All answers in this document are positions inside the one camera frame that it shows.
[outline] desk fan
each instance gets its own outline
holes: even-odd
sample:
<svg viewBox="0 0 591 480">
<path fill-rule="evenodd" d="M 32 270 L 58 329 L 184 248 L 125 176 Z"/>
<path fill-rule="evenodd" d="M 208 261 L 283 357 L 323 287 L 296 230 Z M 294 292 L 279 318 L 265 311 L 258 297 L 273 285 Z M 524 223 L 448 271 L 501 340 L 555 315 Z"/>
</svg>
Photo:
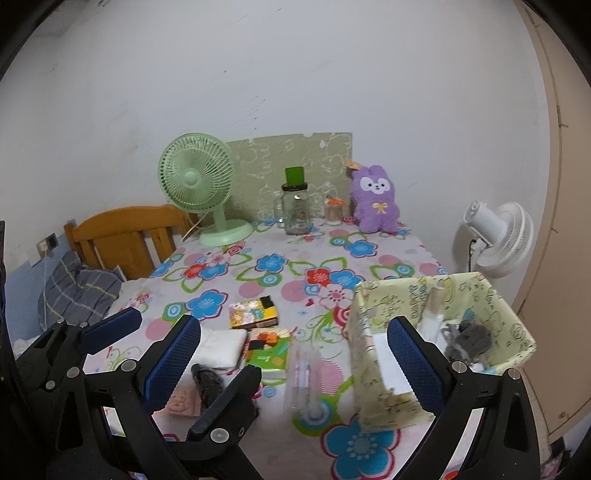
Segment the desk fan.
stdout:
<svg viewBox="0 0 591 480">
<path fill-rule="evenodd" d="M 476 266 L 487 277 L 508 275 L 530 251 L 534 225 L 519 203 L 506 203 L 493 212 L 482 202 L 472 202 L 464 224 L 479 237 L 473 251 L 480 252 Z"/>
<path fill-rule="evenodd" d="M 203 230 L 206 247 L 230 245 L 252 233 L 245 220 L 226 220 L 223 205 L 234 180 L 234 155 L 211 135 L 186 134 L 173 140 L 158 164 L 158 179 L 169 201 L 181 210 L 205 215 L 213 212 L 214 224 Z"/>
</svg>

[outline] yellow bow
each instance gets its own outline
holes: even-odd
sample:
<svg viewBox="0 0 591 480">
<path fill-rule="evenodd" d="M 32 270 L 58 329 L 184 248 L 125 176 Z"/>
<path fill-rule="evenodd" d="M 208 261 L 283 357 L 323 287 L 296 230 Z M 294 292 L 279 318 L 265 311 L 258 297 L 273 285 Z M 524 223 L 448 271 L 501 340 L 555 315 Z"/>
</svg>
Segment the yellow bow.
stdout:
<svg viewBox="0 0 591 480">
<path fill-rule="evenodd" d="M 372 207 L 373 208 L 377 208 L 378 209 L 378 213 L 386 213 L 386 207 L 388 206 L 388 204 L 386 202 L 383 203 L 372 203 Z"/>
</svg>

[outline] purple plush toy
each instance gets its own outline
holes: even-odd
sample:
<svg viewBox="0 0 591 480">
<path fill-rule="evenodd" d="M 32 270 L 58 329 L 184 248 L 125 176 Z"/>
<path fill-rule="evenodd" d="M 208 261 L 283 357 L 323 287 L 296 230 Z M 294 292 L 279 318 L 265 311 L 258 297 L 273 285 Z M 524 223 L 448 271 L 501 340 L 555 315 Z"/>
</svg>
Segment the purple plush toy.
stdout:
<svg viewBox="0 0 591 480">
<path fill-rule="evenodd" d="M 359 231 L 396 233 L 400 209 L 394 203 L 394 185 L 388 174 L 379 165 L 358 167 L 353 171 L 351 196 L 355 200 L 353 215 L 359 221 Z"/>
</svg>

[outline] chair backrest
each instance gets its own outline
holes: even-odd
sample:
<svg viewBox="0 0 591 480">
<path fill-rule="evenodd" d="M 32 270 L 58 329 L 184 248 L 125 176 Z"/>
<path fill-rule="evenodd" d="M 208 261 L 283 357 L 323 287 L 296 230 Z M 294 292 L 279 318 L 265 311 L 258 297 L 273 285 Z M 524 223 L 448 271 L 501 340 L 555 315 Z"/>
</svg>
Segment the chair backrest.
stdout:
<svg viewBox="0 0 591 480">
<path fill-rule="evenodd" d="M 148 232 L 161 262 L 175 250 L 171 228 L 189 231 L 185 212 L 172 205 L 126 207 L 99 213 L 78 226 L 64 225 L 70 247 L 92 268 L 121 267 L 129 280 L 148 277 L 154 262 L 143 232 Z"/>
</svg>

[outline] book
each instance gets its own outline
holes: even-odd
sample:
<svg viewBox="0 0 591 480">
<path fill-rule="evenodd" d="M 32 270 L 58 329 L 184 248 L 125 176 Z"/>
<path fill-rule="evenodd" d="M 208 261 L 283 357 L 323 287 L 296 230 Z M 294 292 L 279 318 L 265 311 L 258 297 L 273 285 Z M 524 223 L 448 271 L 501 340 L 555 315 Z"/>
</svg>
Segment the book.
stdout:
<svg viewBox="0 0 591 480">
<path fill-rule="evenodd" d="M 250 330 L 277 325 L 277 307 L 270 296 L 230 304 L 230 326 Z"/>
<path fill-rule="evenodd" d="M 285 379 L 289 331 L 278 327 L 254 328 L 248 336 L 245 363 L 260 367 L 263 379 Z"/>
</svg>

